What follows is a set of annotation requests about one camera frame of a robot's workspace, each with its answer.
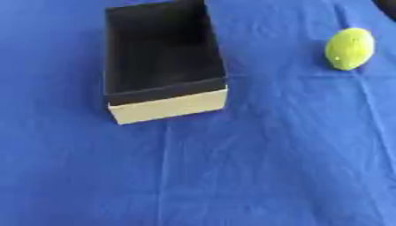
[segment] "box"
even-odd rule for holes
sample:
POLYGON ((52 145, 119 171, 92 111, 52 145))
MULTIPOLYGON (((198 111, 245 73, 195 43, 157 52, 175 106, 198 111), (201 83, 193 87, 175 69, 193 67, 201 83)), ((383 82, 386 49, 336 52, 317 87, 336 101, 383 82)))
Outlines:
POLYGON ((225 68, 202 0, 106 10, 105 98, 119 124, 222 109, 225 68))

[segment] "blue tablecloth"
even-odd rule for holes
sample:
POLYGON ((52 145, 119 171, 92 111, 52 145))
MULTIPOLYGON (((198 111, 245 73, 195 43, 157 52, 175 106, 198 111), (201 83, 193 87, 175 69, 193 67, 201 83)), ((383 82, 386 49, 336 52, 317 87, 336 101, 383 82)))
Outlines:
POLYGON ((0 2, 0 225, 396 224, 396 24, 370 0, 208 0, 226 109, 119 126, 103 10, 143 2, 0 2), (349 26, 377 51, 335 71, 349 26))

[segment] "cardboard box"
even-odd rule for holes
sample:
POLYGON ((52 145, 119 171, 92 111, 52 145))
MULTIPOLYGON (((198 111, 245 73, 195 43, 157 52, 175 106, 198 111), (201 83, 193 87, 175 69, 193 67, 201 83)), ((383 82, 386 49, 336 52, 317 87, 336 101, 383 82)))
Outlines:
POLYGON ((202 0, 106 11, 105 97, 119 124, 222 109, 225 69, 202 0))

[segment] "lime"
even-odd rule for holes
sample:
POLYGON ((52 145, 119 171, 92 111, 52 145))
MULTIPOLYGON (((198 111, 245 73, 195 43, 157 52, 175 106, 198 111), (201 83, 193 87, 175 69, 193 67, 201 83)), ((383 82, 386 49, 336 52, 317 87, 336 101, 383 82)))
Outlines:
POLYGON ((369 61, 374 54, 374 46, 374 37, 369 31, 348 28, 327 42, 325 55, 335 68, 350 71, 369 61))

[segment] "box side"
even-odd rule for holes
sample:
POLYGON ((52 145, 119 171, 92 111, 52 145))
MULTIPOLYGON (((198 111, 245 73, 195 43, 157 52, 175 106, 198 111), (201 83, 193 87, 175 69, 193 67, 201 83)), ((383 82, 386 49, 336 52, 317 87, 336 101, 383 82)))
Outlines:
POLYGON ((109 106, 109 110, 119 124, 131 124, 222 109, 227 92, 227 89, 223 89, 159 101, 109 106))

